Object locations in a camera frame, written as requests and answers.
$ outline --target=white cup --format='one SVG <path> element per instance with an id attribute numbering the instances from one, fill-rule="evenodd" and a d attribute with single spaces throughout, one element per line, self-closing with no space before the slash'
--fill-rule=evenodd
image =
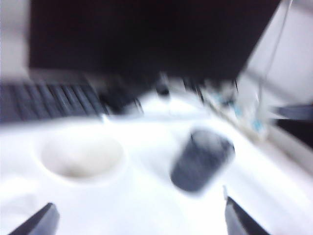
<path id="1" fill-rule="evenodd" d="M 46 171 L 72 183 L 110 183 L 127 165 L 122 145 L 94 131 L 54 135 L 43 143 L 39 160 Z"/>

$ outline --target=white wall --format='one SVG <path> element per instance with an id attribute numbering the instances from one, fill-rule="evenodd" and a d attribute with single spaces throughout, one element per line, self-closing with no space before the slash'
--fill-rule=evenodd
<path id="1" fill-rule="evenodd" d="M 285 0 L 278 8 L 250 58 L 248 71 L 264 74 L 288 1 Z M 290 103 L 313 101 L 313 1 L 305 3 L 301 5 L 294 1 L 268 75 L 270 85 L 281 90 Z"/>

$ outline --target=black object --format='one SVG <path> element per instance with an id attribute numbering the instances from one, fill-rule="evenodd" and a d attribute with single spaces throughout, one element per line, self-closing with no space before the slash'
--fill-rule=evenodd
<path id="1" fill-rule="evenodd" d="M 279 0 L 31 1 L 30 67 L 233 80 Z"/>
<path id="2" fill-rule="evenodd" d="M 9 235 L 54 235 L 59 218 L 56 206 L 48 203 Z"/>
<path id="3" fill-rule="evenodd" d="M 313 105 L 294 105 L 276 108 L 275 112 L 289 119 L 313 121 Z"/>
<path id="4" fill-rule="evenodd" d="M 200 190 L 229 159 L 233 145 L 208 130 L 191 134 L 171 173 L 172 182 L 185 191 Z"/>
<path id="5" fill-rule="evenodd" d="M 313 149 L 313 120 L 279 119 L 277 125 Z"/>
<path id="6" fill-rule="evenodd" d="M 232 198 L 227 198 L 225 209 L 228 235 L 269 235 Z"/>
<path id="7" fill-rule="evenodd" d="M 313 149 L 313 105 L 294 105 L 274 109 L 288 119 L 277 120 L 277 125 Z"/>
<path id="8" fill-rule="evenodd" d="M 107 113 L 88 85 L 2 84 L 1 123 Z"/>
<path id="9" fill-rule="evenodd" d="M 168 86 L 164 83 L 159 83 L 156 85 L 156 92 L 162 96 L 168 96 L 170 93 Z"/>

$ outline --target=small object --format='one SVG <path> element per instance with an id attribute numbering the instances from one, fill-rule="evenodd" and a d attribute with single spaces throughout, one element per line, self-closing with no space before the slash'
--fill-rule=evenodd
<path id="1" fill-rule="evenodd" d="M 56 206 L 48 203 L 9 235 L 54 235 L 59 218 Z"/>
<path id="2" fill-rule="evenodd" d="M 229 159 L 233 151 L 233 144 L 220 135 L 209 130 L 196 130 L 176 162 L 171 180 L 185 191 L 198 191 Z"/>
<path id="3" fill-rule="evenodd" d="M 159 95 L 169 95 L 170 93 L 168 86 L 164 83 L 159 83 L 156 85 L 156 92 Z"/>
<path id="4" fill-rule="evenodd" d="M 230 197 L 227 197 L 225 218 L 229 235 L 269 235 Z"/>

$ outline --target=cable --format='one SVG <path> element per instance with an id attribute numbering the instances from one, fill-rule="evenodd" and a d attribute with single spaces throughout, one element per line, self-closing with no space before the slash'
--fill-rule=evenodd
<path id="1" fill-rule="evenodd" d="M 270 72 L 270 70 L 271 70 L 271 68 L 273 66 L 273 62 L 274 62 L 274 59 L 275 59 L 275 56 L 276 56 L 276 53 L 277 53 L 277 49 L 278 49 L 278 46 L 279 46 L 279 43 L 280 43 L 283 31 L 284 31 L 284 28 L 285 28 L 285 25 L 286 25 L 287 16 L 288 16 L 288 14 L 290 12 L 292 2 L 293 2 L 293 0 L 289 0 L 288 8 L 287 8 L 287 10 L 285 12 L 283 23 L 282 23 L 281 29 L 279 31 L 277 40 L 275 42 L 274 49 L 273 49 L 273 51 L 272 51 L 272 53 L 270 55 L 268 65 L 267 65 L 267 67 L 265 69 L 264 76 L 263 76 L 262 79 L 259 80 L 259 88 L 258 88 L 259 104 L 258 104 L 258 107 L 256 109 L 257 116 L 259 116 L 259 114 L 260 114 L 261 104 L 262 104 L 262 100 L 263 100 L 263 86 L 264 86 L 265 82 L 268 80 L 268 74 L 269 74 L 269 72 Z"/>

